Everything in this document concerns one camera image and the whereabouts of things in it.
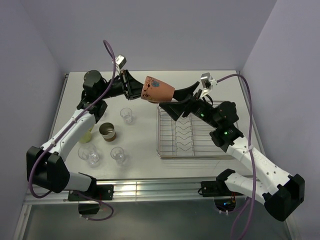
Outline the orange floral mug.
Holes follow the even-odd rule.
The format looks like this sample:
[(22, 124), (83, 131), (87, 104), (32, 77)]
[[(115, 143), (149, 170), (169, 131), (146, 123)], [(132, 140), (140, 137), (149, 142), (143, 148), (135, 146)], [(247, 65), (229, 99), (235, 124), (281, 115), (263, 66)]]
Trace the orange floral mug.
[(151, 103), (170, 102), (175, 88), (151, 76), (145, 78), (140, 98)]

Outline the green mug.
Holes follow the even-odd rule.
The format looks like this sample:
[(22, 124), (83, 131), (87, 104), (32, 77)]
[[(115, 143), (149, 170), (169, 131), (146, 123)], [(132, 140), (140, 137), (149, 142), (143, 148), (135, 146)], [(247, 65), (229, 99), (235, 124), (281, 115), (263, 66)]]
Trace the green mug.
[(92, 130), (93, 127), (91, 127), (88, 131), (85, 132), (85, 134), (79, 139), (79, 143), (86, 144), (89, 143), (92, 139)]

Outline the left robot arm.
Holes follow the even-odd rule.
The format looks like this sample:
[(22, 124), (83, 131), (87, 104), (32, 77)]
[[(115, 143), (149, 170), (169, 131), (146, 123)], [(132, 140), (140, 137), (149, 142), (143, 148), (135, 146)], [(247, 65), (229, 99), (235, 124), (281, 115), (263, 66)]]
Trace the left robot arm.
[(128, 100), (141, 96), (143, 84), (134, 79), (128, 70), (113, 74), (105, 80), (97, 70), (90, 70), (83, 77), (81, 101), (64, 127), (41, 147), (32, 146), (26, 153), (29, 190), (35, 198), (33, 186), (47, 189), (49, 193), (79, 191), (86, 200), (98, 193), (97, 180), (83, 173), (70, 172), (65, 160), (80, 138), (93, 127), (107, 109), (107, 98), (124, 95)]

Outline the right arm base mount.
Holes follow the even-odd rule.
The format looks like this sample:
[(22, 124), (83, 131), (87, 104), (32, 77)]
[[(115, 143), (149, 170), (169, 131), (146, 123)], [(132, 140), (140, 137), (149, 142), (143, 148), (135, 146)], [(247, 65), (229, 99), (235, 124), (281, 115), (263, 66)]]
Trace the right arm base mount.
[(202, 181), (197, 193), (202, 197), (243, 196), (243, 194), (239, 192), (230, 191), (226, 184), (219, 180)]

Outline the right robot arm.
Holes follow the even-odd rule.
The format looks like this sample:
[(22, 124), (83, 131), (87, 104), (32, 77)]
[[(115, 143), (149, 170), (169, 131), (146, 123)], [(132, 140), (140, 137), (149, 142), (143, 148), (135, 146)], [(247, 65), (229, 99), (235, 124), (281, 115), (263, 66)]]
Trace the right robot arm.
[(304, 201), (305, 180), (281, 169), (253, 147), (235, 126), (239, 120), (235, 102), (222, 101), (218, 105), (205, 101), (199, 90), (188, 93), (178, 101), (162, 102), (160, 107), (174, 120), (192, 114), (211, 126), (209, 133), (215, 146), (234, 157), (248, 170), (252, 178), (226, 169), (216, 178), (216, 189), (222, 195), (230, 192), (254, 197), (278, 221), (285, 221)]

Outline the steel cup brown band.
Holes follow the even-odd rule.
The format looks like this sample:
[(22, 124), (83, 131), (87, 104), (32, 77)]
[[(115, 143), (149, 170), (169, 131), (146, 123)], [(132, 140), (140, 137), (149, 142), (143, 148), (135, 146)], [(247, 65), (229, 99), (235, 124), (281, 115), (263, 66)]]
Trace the steel cup brown band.
[(117, 137), (115, 127), (110, 122), (105, 122), (101, 124), (99, 127), (99, 133), (106, 142), (112, 142)]

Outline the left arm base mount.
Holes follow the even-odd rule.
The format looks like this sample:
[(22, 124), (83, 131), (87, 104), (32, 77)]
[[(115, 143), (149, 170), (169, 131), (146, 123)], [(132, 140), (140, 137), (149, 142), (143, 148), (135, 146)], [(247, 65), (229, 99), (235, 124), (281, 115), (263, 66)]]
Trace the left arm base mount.
[[(110, 201), (113, 199), (114, 193), (114, 185), (113, 184), (98, 184), (93, 190), (80, 192), (82, 195), (86, 196), (87, 198), (91, 198), (94, 200), (100, 201)], [(79, 194), (73, 192), (68, 193), (67, 200), (70, 202), (81, 202), (81, 201), (88, 201), (85, 197), (80, 196)]]

